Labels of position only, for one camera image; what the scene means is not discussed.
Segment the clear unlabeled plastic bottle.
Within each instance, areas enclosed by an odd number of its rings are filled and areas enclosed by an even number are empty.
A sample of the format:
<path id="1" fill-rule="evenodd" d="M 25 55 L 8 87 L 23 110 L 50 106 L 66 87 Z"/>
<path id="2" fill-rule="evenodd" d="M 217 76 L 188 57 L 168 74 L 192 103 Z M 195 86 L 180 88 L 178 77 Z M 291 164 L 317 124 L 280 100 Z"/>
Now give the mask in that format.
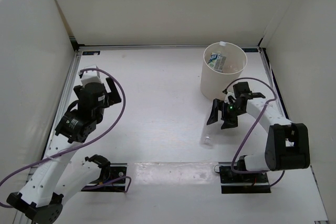
<path id="1" fill-rule="evenodd" d="M 213 123 L 207 125 L 206 123 L 203 126 L 202 134 L 200 138 L 200 146 L 203 148 L 211 149 L 214 147 L 216 142 L 216 136 L 220 130 L 218 123 Z"/>

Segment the clear bottle green white label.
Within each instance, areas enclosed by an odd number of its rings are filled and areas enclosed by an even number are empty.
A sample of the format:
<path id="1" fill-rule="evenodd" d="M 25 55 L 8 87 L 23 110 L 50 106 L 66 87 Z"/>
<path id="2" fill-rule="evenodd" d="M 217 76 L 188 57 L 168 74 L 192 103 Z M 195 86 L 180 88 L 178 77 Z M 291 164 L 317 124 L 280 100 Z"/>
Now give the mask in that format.
<path id="1" fill-rule="evenodd" d="M 211 53 L 210 59 L 207 62 L 211 69 L 220 73 L 223 72 L 223 67 L 227 58 L 225 47 L 225 42 L 219 42 L 219 51 Z"/>

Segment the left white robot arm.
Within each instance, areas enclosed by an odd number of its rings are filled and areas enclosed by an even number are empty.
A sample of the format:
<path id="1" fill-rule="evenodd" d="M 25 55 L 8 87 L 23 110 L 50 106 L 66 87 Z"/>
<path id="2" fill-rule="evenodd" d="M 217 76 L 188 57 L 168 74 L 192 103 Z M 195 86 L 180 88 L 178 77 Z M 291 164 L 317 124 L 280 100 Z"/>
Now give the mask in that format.
<path id="1" fill-rule="evenodd" d="M 103 84 L 99 76 L 82 76 L 81 84 L 73 89 L 77 99 L 56 126 L 57 139 L 49 145 L 44 159 L 33 163 L 37 169 L 26 185 L 10 193 L 2 207 L 14 208 L 35 223 L 54 223 L 76 193 L 97 189 L 110 180 L 111 163 L 98 154 L 85 157 L 71 175 L 62 177 L 76 151 L 101 138 L 87 141 L 102 122 L 104 110 L 114 104 L 125 104 L 119 82 L 113 77 L 107 77 L 106 82 Z"/>

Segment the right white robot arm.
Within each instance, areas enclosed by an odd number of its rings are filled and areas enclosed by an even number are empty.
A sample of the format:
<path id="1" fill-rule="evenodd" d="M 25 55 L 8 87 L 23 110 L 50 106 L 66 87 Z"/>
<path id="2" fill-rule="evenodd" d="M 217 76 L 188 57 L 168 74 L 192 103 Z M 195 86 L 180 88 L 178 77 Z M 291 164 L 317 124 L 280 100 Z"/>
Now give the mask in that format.
<path id="1" fill-rule="evenodd" d="M 294 123 L 269 105 L 269 100 L 260 92 L 252 92 L 248 82 L 239 82 L 225 100 L 214 99 L 207 125 L 222 120 L 221 128 L 238 126 L 238 117 L 249 114 L 255 119 L 252 127 L 261 125 L 267 133 L 266 147 L 259 154 L 241 156 L 238 148 L 231 163 L 236 177 L 247 182 L 256 173 L 269 171 L 306 169 L 310 166 L 308 128 L 303 123 Z"/>

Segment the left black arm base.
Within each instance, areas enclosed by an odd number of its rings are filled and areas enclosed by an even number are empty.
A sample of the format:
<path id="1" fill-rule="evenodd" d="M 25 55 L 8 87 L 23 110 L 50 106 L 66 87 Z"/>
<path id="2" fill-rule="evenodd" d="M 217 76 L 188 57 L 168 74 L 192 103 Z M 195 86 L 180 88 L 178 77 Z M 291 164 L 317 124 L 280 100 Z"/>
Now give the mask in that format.
<path id="1" fill-rule="evenodd" d="M 90 182 L 87 186 L 85 186 L 81 191 L 85 192 L 105 192 L 105 193 L 123 193 L 126 189 L 127 179 L 123 178 L 114 183 L 109 183 L 103 187 L 99 187 L 96 189 L 90 189 L 90 187 L 97 187 L 100 184 L 107 183 L 111 180 L 121 178 L 127 175 L 127 164 L 117 164 L 111 165 L 110 170 L 107 173 L 107 178 L 105 180 L 96 179 Z"/>

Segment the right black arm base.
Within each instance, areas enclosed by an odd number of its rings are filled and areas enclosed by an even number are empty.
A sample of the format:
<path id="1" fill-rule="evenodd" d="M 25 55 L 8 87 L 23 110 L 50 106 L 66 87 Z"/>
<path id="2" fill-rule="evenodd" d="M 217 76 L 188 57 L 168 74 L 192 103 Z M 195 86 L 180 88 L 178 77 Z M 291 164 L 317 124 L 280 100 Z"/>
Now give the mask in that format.
<path id="1" fill-rule="evenodd" d="M 271 193 L 267 174 L 236 174 L 230 166 L 219 165 L 222 194 Z"/>

